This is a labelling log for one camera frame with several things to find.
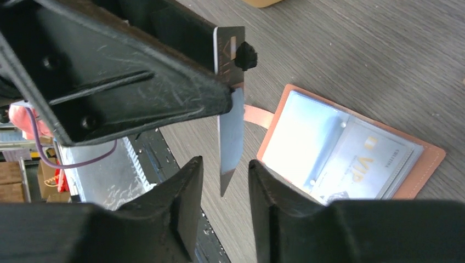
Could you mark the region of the brown leather card holder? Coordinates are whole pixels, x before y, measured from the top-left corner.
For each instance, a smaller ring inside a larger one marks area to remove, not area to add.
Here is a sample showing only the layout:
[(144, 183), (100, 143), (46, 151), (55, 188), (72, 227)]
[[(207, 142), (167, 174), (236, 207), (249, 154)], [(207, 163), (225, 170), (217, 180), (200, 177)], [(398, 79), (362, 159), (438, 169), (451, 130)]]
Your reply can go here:
[(257, 158), (321, 204), (413, 199), (445, 150), (289, 84), (275, 112), (245, 106), (267, 130)]

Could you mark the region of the orange oval tray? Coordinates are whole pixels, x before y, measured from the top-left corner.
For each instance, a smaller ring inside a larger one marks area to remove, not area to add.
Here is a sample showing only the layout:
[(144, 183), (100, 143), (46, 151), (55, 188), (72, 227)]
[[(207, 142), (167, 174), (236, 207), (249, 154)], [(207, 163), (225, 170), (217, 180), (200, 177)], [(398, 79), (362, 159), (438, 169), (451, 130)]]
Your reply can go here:
[(282, 0), (243, 0), (246, 4), (255, 8), (266, 8)]

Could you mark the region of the dark patterned credit card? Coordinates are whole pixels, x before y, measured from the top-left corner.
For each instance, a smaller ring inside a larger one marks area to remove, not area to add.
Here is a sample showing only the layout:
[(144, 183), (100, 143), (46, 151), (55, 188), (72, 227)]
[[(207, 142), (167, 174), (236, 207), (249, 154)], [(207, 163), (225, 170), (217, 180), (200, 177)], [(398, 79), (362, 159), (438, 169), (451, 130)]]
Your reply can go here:
[(244, 75), (235, 65), (236, 50), (245, 40), (243, 27), (219, 27), (213, 31), (214, 72), (230, 88), (231, 109), (217, 117), (220, 155), (220, 195), (223, 197), (243, 153)]

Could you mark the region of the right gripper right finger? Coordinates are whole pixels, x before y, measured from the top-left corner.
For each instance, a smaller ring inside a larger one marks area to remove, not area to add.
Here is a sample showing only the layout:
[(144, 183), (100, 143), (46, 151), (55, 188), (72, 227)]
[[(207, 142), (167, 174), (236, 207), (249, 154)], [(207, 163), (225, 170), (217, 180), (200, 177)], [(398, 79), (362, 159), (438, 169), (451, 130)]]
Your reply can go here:
[(464, 204), (346, 200), (317, 204), (248, 168), (258, 262), (464, 262)]

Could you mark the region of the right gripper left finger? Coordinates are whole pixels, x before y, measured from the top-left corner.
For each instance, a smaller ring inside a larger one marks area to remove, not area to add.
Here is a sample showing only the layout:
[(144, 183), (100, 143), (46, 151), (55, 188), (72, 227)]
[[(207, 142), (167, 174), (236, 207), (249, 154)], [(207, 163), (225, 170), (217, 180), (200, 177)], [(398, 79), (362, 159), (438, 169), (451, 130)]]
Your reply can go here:
[(194, 262), (203, 159), (108, 210), (91, 203), (4, 203), (1, 262)]

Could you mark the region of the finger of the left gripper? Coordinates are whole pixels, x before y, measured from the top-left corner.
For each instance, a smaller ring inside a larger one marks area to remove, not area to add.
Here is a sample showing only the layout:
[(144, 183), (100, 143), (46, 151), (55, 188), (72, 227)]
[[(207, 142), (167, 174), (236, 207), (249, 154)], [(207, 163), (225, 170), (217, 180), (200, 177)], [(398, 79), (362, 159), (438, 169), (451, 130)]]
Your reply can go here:
[(217, 26), (177, 1), (93, 3), (211, 71), (225, 59), (243, 71), (257, 65), (257, 52), (245, 41), (243, 26)]
[(1, 105), (29, 102), (65, 146), (231, 109), (214, 72), (94, 1), (1, 1)]

